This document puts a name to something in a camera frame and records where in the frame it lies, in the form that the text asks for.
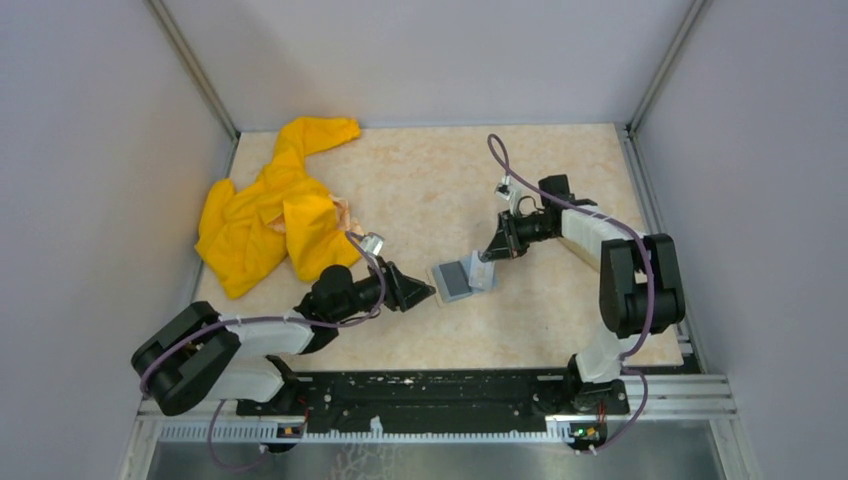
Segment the white printed credit card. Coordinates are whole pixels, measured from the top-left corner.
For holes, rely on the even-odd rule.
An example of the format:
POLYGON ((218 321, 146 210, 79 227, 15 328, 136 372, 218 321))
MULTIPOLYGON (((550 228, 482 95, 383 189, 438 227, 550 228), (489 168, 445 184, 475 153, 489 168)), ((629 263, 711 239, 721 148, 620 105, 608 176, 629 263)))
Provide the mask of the white printed credit card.
POLYGON ((473 250, 469 261, 469 286, 474 290, 488 291, 493 288, 494 279, 494 262, 485 260, 479 251, 473 250))

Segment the clear plastic card holder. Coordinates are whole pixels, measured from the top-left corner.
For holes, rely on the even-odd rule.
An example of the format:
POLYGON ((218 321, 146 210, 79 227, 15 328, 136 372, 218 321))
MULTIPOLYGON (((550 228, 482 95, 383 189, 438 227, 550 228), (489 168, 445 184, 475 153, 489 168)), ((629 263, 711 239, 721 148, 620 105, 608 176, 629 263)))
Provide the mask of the clear plastic card holder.
POLYGON ((497 286, 494 262, 484 262, 473 250, 470 254, 430 268, 437 299, 449 304, 492 291, 497 286))

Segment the black credit card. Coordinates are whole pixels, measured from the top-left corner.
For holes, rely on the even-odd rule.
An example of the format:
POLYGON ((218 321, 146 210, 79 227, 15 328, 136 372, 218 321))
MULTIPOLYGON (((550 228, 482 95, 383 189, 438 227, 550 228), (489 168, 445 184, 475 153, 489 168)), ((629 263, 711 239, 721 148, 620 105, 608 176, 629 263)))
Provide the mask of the black credit card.
POLYGON ((454 261, 441 264, 438 270, 444 283, 446 295, 449 298, 459 297, 472 292, 461 262, 454 261))

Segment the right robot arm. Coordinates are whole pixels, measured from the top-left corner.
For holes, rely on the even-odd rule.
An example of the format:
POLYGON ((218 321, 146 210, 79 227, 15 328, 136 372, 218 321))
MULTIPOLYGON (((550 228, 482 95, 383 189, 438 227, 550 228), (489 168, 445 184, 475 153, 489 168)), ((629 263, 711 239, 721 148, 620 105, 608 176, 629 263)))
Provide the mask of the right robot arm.
POLYGON ((475 272, 498 260, 525 255, 529 246, 561 240, 599 274, 602 326, 589 345, 573 355, 563 398, 576 412, 588 412, 612 394, 625 359, 651 335, 682 321, 685 296, 673 239, 644 234, 605 214, 591 199, 579 199, 565 175, 538 183, 541 204, 520 210, 521 194, 509 175, 495 193, 508 209, 499 213, 493 239, 475 255, 475 272))

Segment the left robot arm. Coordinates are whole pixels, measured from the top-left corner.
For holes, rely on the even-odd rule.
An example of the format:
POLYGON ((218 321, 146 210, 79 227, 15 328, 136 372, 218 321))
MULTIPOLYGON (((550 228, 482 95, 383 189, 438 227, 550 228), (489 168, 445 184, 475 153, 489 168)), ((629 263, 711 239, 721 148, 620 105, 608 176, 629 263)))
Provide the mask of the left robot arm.
POLYGON ((242 416, 305 413, 305 389, 283 355, 315 353, 383 308, 406 312, 437 291, 382 258, 368 272, 356 280, 347 267, 326 268, 281 316, 225 316, 191 303, 133 353, 142 393, 166 416, 204 401, 234 401, 242 416))

